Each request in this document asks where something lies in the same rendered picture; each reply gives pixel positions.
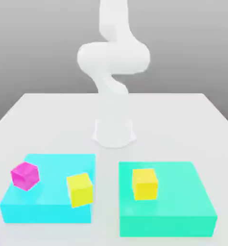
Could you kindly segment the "large cyan box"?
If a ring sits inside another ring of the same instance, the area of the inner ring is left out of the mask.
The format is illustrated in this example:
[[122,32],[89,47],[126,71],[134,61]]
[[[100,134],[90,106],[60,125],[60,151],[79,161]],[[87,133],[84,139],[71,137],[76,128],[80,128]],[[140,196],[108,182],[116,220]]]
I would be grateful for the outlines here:
[[29,191],[8,187],[0,210],[5,223],[90,223],[92,205],[72,208],[66,178],[87,173],[95,182],[95,154],[28,154],[40,181]]

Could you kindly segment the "small yellow cube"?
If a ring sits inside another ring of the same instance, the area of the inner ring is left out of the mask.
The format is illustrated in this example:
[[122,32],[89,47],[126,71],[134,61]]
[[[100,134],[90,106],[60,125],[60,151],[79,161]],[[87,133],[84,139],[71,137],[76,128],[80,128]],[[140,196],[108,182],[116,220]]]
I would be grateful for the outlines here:
[[133,169],[132,190],[136,201],[156,200],[158,179],[155,170],[152,168]]
[[67,177],[67,187],[73,208],[93,203],[93,183],[88,173]]

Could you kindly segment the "large turquoise box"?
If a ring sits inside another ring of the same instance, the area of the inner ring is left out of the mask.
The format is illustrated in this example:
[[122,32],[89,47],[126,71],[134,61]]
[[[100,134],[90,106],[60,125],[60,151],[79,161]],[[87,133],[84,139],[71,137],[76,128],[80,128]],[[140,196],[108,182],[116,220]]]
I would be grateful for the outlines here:
[[[158,179],[155,200],[136,201],[134,169],[153,168]],[[121,237],[211,237],[217,213],[192,162],[119,163]]]

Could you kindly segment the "small magenta cube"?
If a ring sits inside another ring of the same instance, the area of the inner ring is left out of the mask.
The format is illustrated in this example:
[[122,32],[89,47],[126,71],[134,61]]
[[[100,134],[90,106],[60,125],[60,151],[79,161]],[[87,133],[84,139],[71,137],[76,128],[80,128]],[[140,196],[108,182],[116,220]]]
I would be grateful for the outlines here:
[[24,190],[30,190],[40,181],[38,167],[23,162],[11,170],[13,185]]

